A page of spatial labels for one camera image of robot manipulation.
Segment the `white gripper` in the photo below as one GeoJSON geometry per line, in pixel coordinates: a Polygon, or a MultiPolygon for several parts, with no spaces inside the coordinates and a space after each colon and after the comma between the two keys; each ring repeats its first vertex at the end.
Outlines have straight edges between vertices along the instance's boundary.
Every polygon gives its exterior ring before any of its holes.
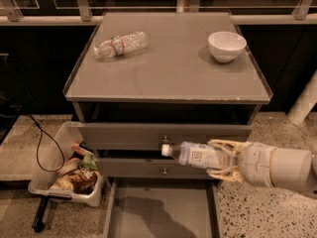
{"type": "Polygon", "coordinates": [[[207,142],[217,152],[238,157],[238,167],[216,171],[207,169],[207,174],[214,179],[231,182],[244,180],[256,187],[272,187],[270,179],[270,157],[274,147],[255,142],[239,142],[231,140],[212,139],[207,142]]]}

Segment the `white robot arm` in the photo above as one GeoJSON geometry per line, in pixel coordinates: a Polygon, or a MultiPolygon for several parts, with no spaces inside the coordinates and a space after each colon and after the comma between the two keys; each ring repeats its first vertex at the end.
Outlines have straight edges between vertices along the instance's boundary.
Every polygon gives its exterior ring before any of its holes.
{"type": "Polygon", "coordinates": [[[208,145],[237,159],[235,165],[225,170],[208,169],[212,178],[245,181],[254,187],[278,187],[317,198],[317,157],[308,150],[217,139],[210,140],[208,145]]]}

